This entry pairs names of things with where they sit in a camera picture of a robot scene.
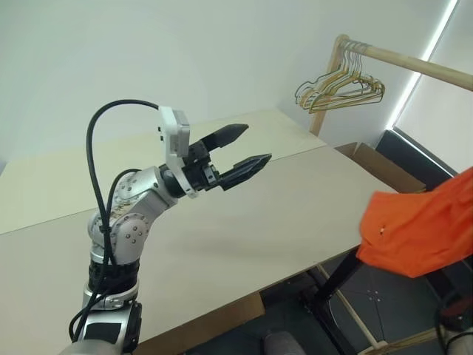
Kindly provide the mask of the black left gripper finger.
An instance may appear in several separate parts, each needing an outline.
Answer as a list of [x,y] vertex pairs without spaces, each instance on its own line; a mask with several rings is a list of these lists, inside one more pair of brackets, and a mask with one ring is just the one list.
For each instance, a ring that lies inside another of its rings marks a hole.
[[223,148],[234,142],[242,135],[249,125],[247,124],[229,124],[226,125],[201,139],[206,149],[210,152],[216,148]]
[[271,158],[272,154],[263,154],[240,161],[231,170],[219,176],[218,185],[226,191],[249,180],[261,171]]

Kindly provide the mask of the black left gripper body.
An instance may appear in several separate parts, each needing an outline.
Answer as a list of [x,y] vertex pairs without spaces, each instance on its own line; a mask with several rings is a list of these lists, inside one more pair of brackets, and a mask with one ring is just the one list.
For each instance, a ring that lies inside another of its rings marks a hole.
[[220,174],[211,164],[210,154],[202,141],[189,146],[183,162],[184,174],[194,190],[208,191],[219,185]]

